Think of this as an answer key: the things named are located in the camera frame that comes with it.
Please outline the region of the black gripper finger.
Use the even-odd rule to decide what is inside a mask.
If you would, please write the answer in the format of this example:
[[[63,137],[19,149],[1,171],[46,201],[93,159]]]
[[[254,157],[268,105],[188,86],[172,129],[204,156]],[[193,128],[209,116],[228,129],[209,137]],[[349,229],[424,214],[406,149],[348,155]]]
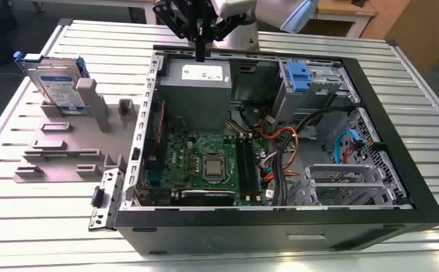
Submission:
[[[186,39],[194,48],[194,60],[200,61],[200,33],[197,19],[186,18],[176,7],[176,1],[154,1],[152,11],[180,39]]]
[[[221,19],[216,23],[217,15],[206,14],[202,18],[201,31],[200,31],[200,60],[205,61],[205,45],[213,41],[221,41],[226,34],[242,24],[246,19],[246,13],[233,15]]]

